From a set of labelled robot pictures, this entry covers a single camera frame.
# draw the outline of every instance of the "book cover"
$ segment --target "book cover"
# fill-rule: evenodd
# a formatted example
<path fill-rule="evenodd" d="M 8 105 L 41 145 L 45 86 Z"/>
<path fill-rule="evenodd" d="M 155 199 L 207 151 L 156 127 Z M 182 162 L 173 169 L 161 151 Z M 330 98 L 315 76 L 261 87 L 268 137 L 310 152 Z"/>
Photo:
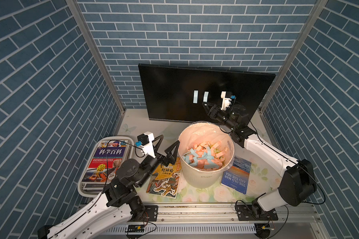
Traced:
<path fill-rule="evenodd" d="M 107 183 L 109 183 L 116 176 L 117 169 L 121 165 L 124 154 L 127 154 L 127 149 L 126 143 L 122 141 L 101 141 L 82 179 L 82 182 L 86 184 L 86 188 L 89 187 L 93 190 L 96 186 L 100 187 L 98 183 L 105 183 L 106 178 L 108 178 Z"/>
<path fill-rule="evenodd" d="M 164 197 L 176 198 L 178 183 L 181 177 L 181 162 L 177 157 L 174 165 L 167 167 L 159 165 L 150 177 L 150 182 L 146 190 L 149 194 L 156 194 Z"/>
<path fill-rule="evenodd" d="M 251 162 L 235 156 L 233 166 L 222 176 L 221 184 L 246 194 Z"/>

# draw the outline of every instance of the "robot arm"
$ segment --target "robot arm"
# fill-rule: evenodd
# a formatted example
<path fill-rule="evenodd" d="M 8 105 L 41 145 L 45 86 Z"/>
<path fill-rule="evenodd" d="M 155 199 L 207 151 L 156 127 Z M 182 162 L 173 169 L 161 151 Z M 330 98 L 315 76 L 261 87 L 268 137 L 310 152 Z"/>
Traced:
<path fill-rule="evenodd" d="M 141 187 L 160 164 L 165 166 L 175 164 L 180 144 L 177 141 L 169 146 L 165 150 L 166 156 L 163 156 L 157 152 L 163 135 L 153 140 L 151 137 L 153 134 L 150 132 L 137 137 L 148 139 L 142 142 L 148 155 L 141 164 L 132 158 L 126 160 L 117 170 L 116 177 L 96 198 L 64 222 L 55 226 L 41 227 L 38 230 L 38 238 L 91 239 L 117 224 L 131 219 L 142 219 L 145 207 L 134 187 Z M 152 143 L 157 140 L 157 144 L 153 146 Z"/>
<path fill-rule="evenodd" d="M 286 204 L 297 206 L 316 191 L 312 164 L 308 160 L 298 161 L 266 144 L 256 131 L 248 127 L 250 120 L 244 106 L 235 104 L 221 110 L 216 104 L 203 102 L 203 107 L 211 119 L 218 120 L 220 124 L 230 128 L 230 136 L 234 142 L 261 157 L 282 177 L 277 189 L 259 196 L 252 202 L 256 218 Z"/>

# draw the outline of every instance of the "monitor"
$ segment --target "monitor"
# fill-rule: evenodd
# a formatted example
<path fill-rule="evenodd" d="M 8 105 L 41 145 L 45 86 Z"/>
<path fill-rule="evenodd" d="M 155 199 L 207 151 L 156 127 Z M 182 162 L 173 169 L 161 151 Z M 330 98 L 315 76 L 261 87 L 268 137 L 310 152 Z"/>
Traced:
<path fill-rule="evenodd" d="M 222 104 L 221 92 L 230 91 L 251 119 L 275 74 L 217 71 L 139 64 L 150 120 L 196 122 L 211 120 L 202 102 Z"/>

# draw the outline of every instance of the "white trash can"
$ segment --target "white trash can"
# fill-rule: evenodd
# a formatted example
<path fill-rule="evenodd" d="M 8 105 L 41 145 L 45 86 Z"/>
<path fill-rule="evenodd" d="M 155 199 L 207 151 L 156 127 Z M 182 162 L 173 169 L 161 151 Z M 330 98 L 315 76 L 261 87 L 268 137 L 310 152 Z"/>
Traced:
<path fill-rule="evenodd" d="M 194 122 L 182 131 L 178 140 L 180 141 L 178 154 L 181 158 L 182 174 L 193 187 L 200 189 L 210 187 L 224 171 L 233 165 L 234 142 L 229 134 L 222 132 L 219 126 L 215 124 L 206 121 Z M 221 141 L 218 149 L 228 148 L 224 155 L 225 161 L 223 161 L 223 166 L 220 169 L 203 171 L 185 162 L 183 155 L 189 151 L 188 149 L 192 148 L 194 144 L 200 144 L 204 141 L 210 142 L 211 145 Z"/>

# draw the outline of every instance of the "brick wall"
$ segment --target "brick wall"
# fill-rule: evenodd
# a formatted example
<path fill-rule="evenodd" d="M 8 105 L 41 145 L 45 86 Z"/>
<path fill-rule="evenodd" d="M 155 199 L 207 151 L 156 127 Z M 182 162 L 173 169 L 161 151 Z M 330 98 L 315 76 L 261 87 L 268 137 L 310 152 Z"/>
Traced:
<path fill-rule="evenodd" d="M 315 0 L 79 0 L 126 108 L 139 63 L 277 73 Z"/>
<path fill-rule="evenodd" d="M 0 0 L 0 239 L 77 211 L 86 155 L 119 114 L 64 0 Z"/>
<path fill-rule="evenodd" d="M 359 0 L 328 1 L 265 116 L 282 150 L 316 166 L 330 237 L 359 238 Z"/>

